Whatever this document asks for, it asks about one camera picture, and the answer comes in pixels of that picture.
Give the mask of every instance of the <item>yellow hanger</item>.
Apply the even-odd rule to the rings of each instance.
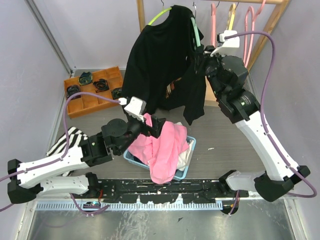
[[[236,4],[232,3],[229,9],[228,22],[226,24],[227,30],[232,30],[232,27],[235,21],[235,16],[236,16],[236,8],[237,8]]]
[[[169,7],[169,8],[167,8],[167,9],[165,9],[165,10],[163,10],[163,11],[161,11],[161,12],[159,12],[149,23],[148,23],[148,25],[152,25],[162,14],[164,14],[164,13],[166,13],[166,12],[168,12],[168,11],[170,11],[172,8],[171,7]]]

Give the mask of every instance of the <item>clothes hanger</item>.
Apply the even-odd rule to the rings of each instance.
[[[249,13],[251,13],[251,18],[252,18],[252,22],[251,22],[251,30],[254,31],[255,30],[255,22],[257,20],[258,15],[261,13],[261,11],[263,10],[264,6],[265,6],[266,0],[263,0],[261,6],[259,7],[258,11],[255,14],[255,10],[252,6],[250,6],[248,8],[248,10],[246,11],[245,14],[245,18],[244,18],[244,31],[247,32],[248,31],[248,16]],[[251,55],[251,50],[252,50],[252,45],[254,42],[254,35],[251,34],[250,36],[250,44],[249,44],[249,50],[247,53],[247,40],[248,40],[248,36],[245,35],[244,36],[244,53],[243,53],[243,62],[244,62],[244,66],[247,67],[249,64],[249,59],[250,59],[250,55]]]
[[[192,25],[193,25],[194,37],[195,37],[195,45],[196,45],[196,47],[194,47],[194,50],[196,50],[196,48],[201,46],[201,43],[200,43],[198,27],[197,27],[197,24],[196,24],[197,5],[196,5],[195,2],[193,2],[192,5],[194,6],[194,18],[191,17],[191,22],[192,22]]]
[[[210,45],[216,47],[217,44],[217,36],[216,36],[216,13],[217,13],[217,7],[219,6],[220,1],[218,5],[216,6],[214,3],[211,3],[211,41]]]
[[[194,3],[194,8],[195,8],[195,10],[197,11],[197,6],[196,6],[195,2],[193,2],[193,3]],[[169,8],[167,8],[167,9],[162,10],[160,13],[158,13],[158,14],[148,23],[148,25],[152,25],[162,14],[170,11],[171,9],[172,9],[172,7],[169,7]],[[197,27],[196,20],[195,20],[194,17],[191,17],[191,23],[192,23],[193,30],[194,30],[194,37],[195,37],[195,44],[196,44],[196,47],[195,47],[195,48],[197,48],[197,47],[200,47],[200,46],[201,46],[201,43],[200,43],[200,37],[199,37],[198,27]]]
[[[229,8],[229,15],[228,15],[228,21],[226,24],[226,30],[232,30],[232,27],[234,26],[234,21],[236,17],[236,4],[232,3]]]

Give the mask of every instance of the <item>clothing rack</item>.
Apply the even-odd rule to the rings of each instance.
[[[283,15],[285,12],[288,4],[290,3],[291,0],[266,0],[265,4],[273,4],[275,5],[268,21],[266,22],[263,31],[271,34],[277,25],[280,17]],[[232,2],[232,3],[250,3],[250,4],[261,4],[263,0],[220,0],[220,2]],[[138,9],[138,19],[139,19],[139,26],[140,26],[140,31],[144,29],[146,26],[146,21],[145,21],[145,11],[144,11],[144,0],[136,0],[137,3],[137,9]],[[262,49],[264,48],[266,42],[267,42],[267,37],[261,35],[256,42],[250,59],[249,59],[249,64],[247,66],[247,69],[250,71],[251,68],[253,67],[255,61],[257,60],[259,54],[261,53]]]

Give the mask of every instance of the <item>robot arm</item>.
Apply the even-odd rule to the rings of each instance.
[[[44,194],[72,193],[94,197],[99,192],[98,178],[87,173],[82,176],[58,176],[65,172],[86,169],[111,161],[112,155],[122,155],[140,134],[145,136],[160,136],[165,118],[151,116],[152,126],[145,123],[143,113],[146,102],[136,98],[121,98],[120,104],[128,122],[113,119],[101,127],[101,132],[82,140],[78,146],[69,149],[68,154],[61,159],[63,153],[55,154],[32,162],[21,162],[17,159],[8,162],[8,173],[23,171],[10,178],[7,193],[11,203],[26,203]],[[40,165],[41,168],[28,169]]]
[[[248,138],[253,148],[259,155],[265,171],[254,173],[241,173],[231,170],[222,176],[220,189],[223,192],[231,190],[247,190],[258,192],[265,200],[273,202],[288,193],[301,179],[295,175],[284,163],[283,159],[270,142],[263,128],[260,104],[256,97],[243,88],[248,76],[248,70],[243,60],[230,53],[238,46],[237,43],[223,44],[223,47],[207,47],[205,53],[210,57],[205,61],[205,74],[213,89],[221,111],[238,129]],[[271,127],[268,125],[269,134],[272,136],[281,152],[286,156],[290,166],[306,177],[310,174],[307,166],[299,166],[286,152]]]

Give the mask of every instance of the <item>black t-shirt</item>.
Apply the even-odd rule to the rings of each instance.
[[[196,74],[191,17],[189,8],[174,5],[163,23],[147,25],[133,45],[122,86],[122,96],[146,101],[149,114],[185,106],[190,125],[204,114],[206,94],[205,77]]]

